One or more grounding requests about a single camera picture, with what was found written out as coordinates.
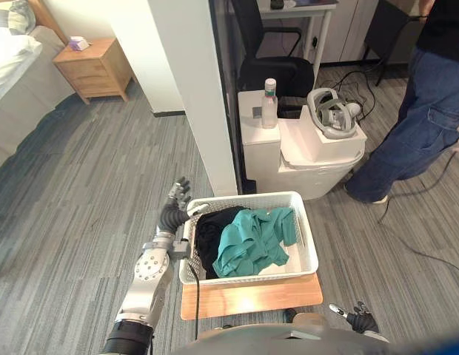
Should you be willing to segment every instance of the chair backrest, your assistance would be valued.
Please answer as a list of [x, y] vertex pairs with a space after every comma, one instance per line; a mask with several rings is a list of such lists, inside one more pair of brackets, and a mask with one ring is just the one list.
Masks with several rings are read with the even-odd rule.
[[243, 38], [246, 57], [254, 58], [264, 37], [261, 14], [256, 0], [231, 0]]
[[388, 59], [387, 57], [407, 22], [409, 22], [409, 15], [387, 0], [380, 0], [364, 43], [382, 59]]

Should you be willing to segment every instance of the wooden nightstand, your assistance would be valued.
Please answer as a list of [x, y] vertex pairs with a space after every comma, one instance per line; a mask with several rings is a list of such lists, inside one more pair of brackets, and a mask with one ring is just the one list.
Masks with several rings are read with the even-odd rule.
[[88, 98], [98, 96], [120, 95], [129, 100], [126, 87], [133, 71], [115, 38], [96, 39], [81, 52], [66, 46], [53, 63], [86, 104]]

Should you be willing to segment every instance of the gray carpet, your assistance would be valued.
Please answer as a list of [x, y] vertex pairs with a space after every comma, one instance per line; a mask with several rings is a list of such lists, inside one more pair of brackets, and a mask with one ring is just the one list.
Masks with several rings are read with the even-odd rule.
[[[319, 82], [349, 69], [322, 69]], [[395, 122], [403, 74], [389, 71], [374, 88], [378, 104], [363, 123], [368, 151]], [[367, 97], [369, 108], [362, 78], [347, 82], [345, 95]], [[192, 196], [212, 194], [185, 117], [154, 118], [142, 91], [135, 84], [128, 90], [127, 104], [68, 99], [0, 171], [0, 354], [97, 354], [172, 181], [185, 175]], [[428, 186], [448, 155], [420, 177], [396, 183], [394, 192]], [[324, 304], [299, 311], [348, 329], [328, 303], [348, 308], [362, 299], [395, 343], [459, 331], [459, 273], [413, 255], [392, 234], [459, 266], [459, 156], [429, 194], [392, 202], [384, 221], [392, 232], [376, 224], [383, 208], [357, 203], [339, 187], [306, 202]], [[194, 322], [180, 319], [177, 273], [167, 299], [155, 354], [193, 337]], [[271, 311], [203, 319], [200, 327], [282, 320], [282, 311]]]

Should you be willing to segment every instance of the drawer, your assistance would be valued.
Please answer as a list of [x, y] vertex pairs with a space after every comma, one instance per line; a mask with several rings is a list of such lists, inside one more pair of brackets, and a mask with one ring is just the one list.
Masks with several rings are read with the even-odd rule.
[[90, 76], [108, 76], [103, 64], [99, 60], [71, 61], [59, 64], [61, 71], [69, 79], [74, 81], [77, 78]]
[[107, 76], [76, 78], [72, 82], [76, 89], [84, 96], [118, 91], [115, 83]]

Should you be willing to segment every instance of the bed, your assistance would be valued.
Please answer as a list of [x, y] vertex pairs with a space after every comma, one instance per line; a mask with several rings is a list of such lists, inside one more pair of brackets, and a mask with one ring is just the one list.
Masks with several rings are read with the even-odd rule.
[[[20, 39], [16, 38], [19, 35], [11, 36], [14, 43], [27, 42], [24, 44], [27, 57], [17, 59], [16, 65], [0, 80], [0, 167], [46, 114], [74, 93], [52, 62], [66, 45], [67, 37], [41, 0], [28, 0], [28, 4], [36, 26], [28, 36]], [[9, 43], [4, 47], [10, 50]], [[22, 53], [25, 51], [19, 51], [20, 55], [16, 53], [14, 58]]]

